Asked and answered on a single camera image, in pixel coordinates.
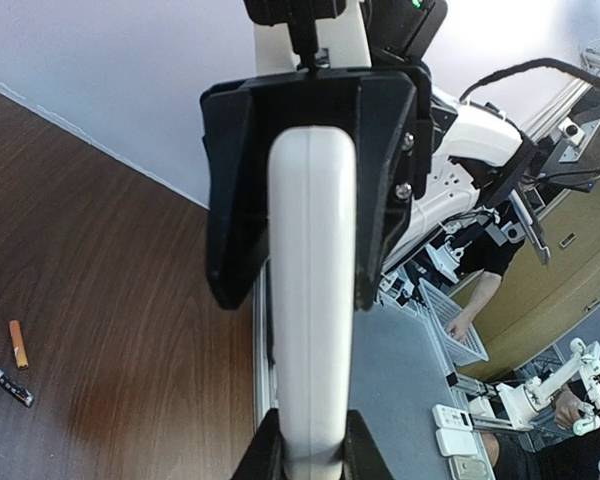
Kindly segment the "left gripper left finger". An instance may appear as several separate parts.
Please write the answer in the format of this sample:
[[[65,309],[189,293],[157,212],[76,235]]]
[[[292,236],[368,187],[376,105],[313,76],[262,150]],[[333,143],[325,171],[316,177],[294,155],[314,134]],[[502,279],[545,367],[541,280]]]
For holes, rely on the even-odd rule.
[[[240,460],[232,480],[281,480],[283,439],[280,434],[279,410],[268,410]]]

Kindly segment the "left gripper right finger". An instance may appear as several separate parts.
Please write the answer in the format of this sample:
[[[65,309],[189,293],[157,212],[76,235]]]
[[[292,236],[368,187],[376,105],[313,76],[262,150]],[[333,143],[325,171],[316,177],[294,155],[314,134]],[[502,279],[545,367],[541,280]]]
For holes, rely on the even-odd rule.
[[[347,412],[343,455],[343,479],[393,478],[366,422],[357,410]]]

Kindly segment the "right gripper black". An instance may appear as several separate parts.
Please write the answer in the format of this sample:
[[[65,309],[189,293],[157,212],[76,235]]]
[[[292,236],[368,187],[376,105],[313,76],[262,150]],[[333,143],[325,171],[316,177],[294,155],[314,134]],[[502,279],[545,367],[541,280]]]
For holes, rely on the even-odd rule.
[[[267,160],[288,128],[337,127],[357,149],[354,308],[371,308],[389,253],[423,197],[433,153],[432,85],[422,67],[327,69],[220,83],[200,97],[210,172],[206,275],[219,306],[245,301],[268,254]]]

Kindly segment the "white remote control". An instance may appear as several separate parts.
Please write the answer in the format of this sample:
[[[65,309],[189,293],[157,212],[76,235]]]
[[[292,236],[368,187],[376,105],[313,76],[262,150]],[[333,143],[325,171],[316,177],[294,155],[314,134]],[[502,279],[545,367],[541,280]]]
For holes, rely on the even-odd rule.
[[[352,344],[356,152],[336,127],[290,128],[269,154],[269,243],[283,471],[343,474]]]

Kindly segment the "orange AAA battery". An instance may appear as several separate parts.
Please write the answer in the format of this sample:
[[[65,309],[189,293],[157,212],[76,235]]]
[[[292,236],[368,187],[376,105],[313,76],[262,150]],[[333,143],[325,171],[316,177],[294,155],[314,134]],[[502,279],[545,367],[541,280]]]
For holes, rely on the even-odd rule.
[[[20,370],[28,369],[29,361],[24,345],[24,339],[21,331],[20,322],[18,320],[11,320],[8,323],[8,326],[16,366]]]

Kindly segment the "black AAA battery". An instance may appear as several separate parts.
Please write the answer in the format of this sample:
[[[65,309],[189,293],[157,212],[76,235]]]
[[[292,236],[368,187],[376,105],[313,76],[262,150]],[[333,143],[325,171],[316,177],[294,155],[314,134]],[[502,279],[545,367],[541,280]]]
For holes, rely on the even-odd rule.
[[[17,385],[3,370],[0,369],[0,387],[12,397],[31,408],[34,404],[34,396],[26,388]]]

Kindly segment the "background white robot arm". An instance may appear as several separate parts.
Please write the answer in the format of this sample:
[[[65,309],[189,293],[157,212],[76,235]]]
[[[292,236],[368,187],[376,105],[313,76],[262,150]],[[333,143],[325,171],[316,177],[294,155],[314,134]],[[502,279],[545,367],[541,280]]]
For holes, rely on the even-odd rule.
[[[382,338],[353,347],[351,406],[362,414],[394,479],[491,479],[483,431],[518,434],[579,377],[588,397],[573,426],[585,435],[600,426],[600,345],[571,342],[572,355],[546,379],[491,386],[457,373],[431,333],[404,345]]]

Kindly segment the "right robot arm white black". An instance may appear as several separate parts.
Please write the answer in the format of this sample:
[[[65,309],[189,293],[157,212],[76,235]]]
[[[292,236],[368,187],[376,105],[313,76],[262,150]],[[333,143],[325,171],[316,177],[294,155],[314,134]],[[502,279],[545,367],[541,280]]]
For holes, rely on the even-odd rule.
[[[395,254],[497,206],[537,147],[495,109],[437,90],[422,56],[441,1],[248,1],[254,77],[200,98],[206,276],[238,308],[276,295],[364,310]]]

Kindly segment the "spare white remote controls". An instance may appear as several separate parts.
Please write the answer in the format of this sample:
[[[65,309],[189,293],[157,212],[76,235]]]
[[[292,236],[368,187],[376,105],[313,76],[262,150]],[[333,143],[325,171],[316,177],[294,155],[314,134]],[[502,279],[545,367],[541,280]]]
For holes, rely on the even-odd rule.
[[[434,405],[431,411],[437,427],[438,449],[448,460],[452,478],[490,479],[489,466],[480,456],[469,413],[442,404]]]

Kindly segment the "person in black shirt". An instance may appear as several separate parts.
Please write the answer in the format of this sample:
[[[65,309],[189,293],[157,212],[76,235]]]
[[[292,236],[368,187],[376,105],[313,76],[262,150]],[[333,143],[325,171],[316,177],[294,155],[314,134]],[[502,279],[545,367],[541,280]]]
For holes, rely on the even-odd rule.
[[[477,284],[462,312],[446,327],[446,333],[464,343],[477,315],[488,305],[502,284],[517,252],[524,246],[526,237],[521,234],[514,242],[499,245],[486,231],[482,231],[465,247],[459,270],[464,275],[479,272]]]

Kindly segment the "curved aluminium front rail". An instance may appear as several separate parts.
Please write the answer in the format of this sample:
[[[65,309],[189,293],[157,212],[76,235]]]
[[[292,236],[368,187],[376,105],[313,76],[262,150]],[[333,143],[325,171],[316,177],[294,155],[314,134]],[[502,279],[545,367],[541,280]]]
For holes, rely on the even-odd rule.
[[[273,353],[270,269],[265,263],[252,290],[254,429],[271,408],[278,407]]]

